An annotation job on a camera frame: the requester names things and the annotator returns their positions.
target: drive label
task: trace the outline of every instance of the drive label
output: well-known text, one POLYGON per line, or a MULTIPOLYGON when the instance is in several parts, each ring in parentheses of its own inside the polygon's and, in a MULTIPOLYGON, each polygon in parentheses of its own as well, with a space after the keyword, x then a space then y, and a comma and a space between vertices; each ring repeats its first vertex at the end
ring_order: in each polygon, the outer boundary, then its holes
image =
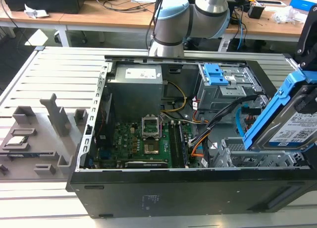
POLYGON ((269 142, 279 142, 278 146, 288 143, 301 144, 317 131, 317 114, 295 113, 269 142))

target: desk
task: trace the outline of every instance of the desk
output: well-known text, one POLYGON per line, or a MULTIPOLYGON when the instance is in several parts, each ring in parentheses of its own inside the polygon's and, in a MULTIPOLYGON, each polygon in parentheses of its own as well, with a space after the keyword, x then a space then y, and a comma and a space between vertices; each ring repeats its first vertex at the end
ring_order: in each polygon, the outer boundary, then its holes
MULTIPOLYGON (((127 0, 115 0, 113 3, 120 4, 127 0)), ((290 0, 281 0, 289 4, 290 0)), ((138 3, 127 2, 122 5, 114 5, 116 8, 129 8, 137 6, 138 3)), ((95 1, 85 1, 79 14, 49 13, 50 17, 33 19, 23 12, 11 12, 5 6, 15 23, 22 28, 47 28, 59 31, 63 46, 71 46, 68 30, 97 31, 100 33, 100 41, 104 41, 104 32, 128 32, 145 33, 151 20, 152 13, 149 11, 140 13, 122 13, 105 9, 95 1)), ((147 6, 150 11, 154 5, 147 6)), ((296 22, 277 24, 270 18, 273 12, 264 11, 261 19, 250 19, 245 13, 243 23, 247 25, 248 35, 246 39, 272 40, 272 41, 293 41, 297 42, 303 29, 303 24, 296 22)), ((0 9, 0 26, 14 27, 7 15, 0 9)), ((218 51, 226 51, 231 38, 237 32, 237 25, 230 25, 222 36, 218 51)))
MULTIPOLYGON (((289 3, 291 2, 291 0, 279 1, 282 1, 286 5, 289 5, 289 3)), ((273 14, 274 12, 264 10, 260 19, 251 19, 248 17, 248 14, 244 12, 242 22, 246 24, 248 28, 246 39, 298 42, 304 24, 300 22, 295 22, 295 24, 277 24, 271 19, 273 14)), ((218 49, 219 52, 227 51, 228 45, 231 39, 236 34, 237 30, 238 25, 229 25, 225 34, 222 36, 221 43, 218 49)))

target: power supply label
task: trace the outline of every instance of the power supply label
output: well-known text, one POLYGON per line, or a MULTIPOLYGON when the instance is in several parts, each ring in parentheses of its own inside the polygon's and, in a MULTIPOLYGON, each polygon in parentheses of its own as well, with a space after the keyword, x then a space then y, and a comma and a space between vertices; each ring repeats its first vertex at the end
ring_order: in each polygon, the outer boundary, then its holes
POLYGON ((270 139, 273 146, 298 146, 317 131, 317 113, 295 113, 270 139))
POLYGON ((128 68, 125 78, 156 79, 157 74, 155 68, 128 68))

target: computer tower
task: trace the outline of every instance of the computer tower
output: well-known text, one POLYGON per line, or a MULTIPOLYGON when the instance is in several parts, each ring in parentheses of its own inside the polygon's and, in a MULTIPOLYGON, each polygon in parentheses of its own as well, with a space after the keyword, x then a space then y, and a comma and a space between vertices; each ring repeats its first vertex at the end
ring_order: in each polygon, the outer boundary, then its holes
POLYGON ((84 4, 84 0, 5 0, 11 11, 22 11, 24 5, 47 12, 63 12, 76 14, 84 4))

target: metal slotted table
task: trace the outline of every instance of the metal slotted table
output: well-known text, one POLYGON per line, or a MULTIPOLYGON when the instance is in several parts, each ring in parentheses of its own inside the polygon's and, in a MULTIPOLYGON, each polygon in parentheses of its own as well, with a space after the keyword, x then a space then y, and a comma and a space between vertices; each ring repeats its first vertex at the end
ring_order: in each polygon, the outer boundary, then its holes
MULTIPOLYGON (((17 106, 45 112, 41 97, 56 93, 58 106, 73 113, 87 109, 93 98, 104 55, 145 56, 144 50, 46 47, 35 50, 0 96, 0 143, 14 123, 17 106)), ((255 60, 279 87, 296 67, 283 55, 254 53, 185 52, 186 57, 255 60)), ((3 182, 0 186, 0 225, 65 227, 317 227, 317 192, 305 194, 273 214, 214 215, 92 220, 66 181, 3 182)))

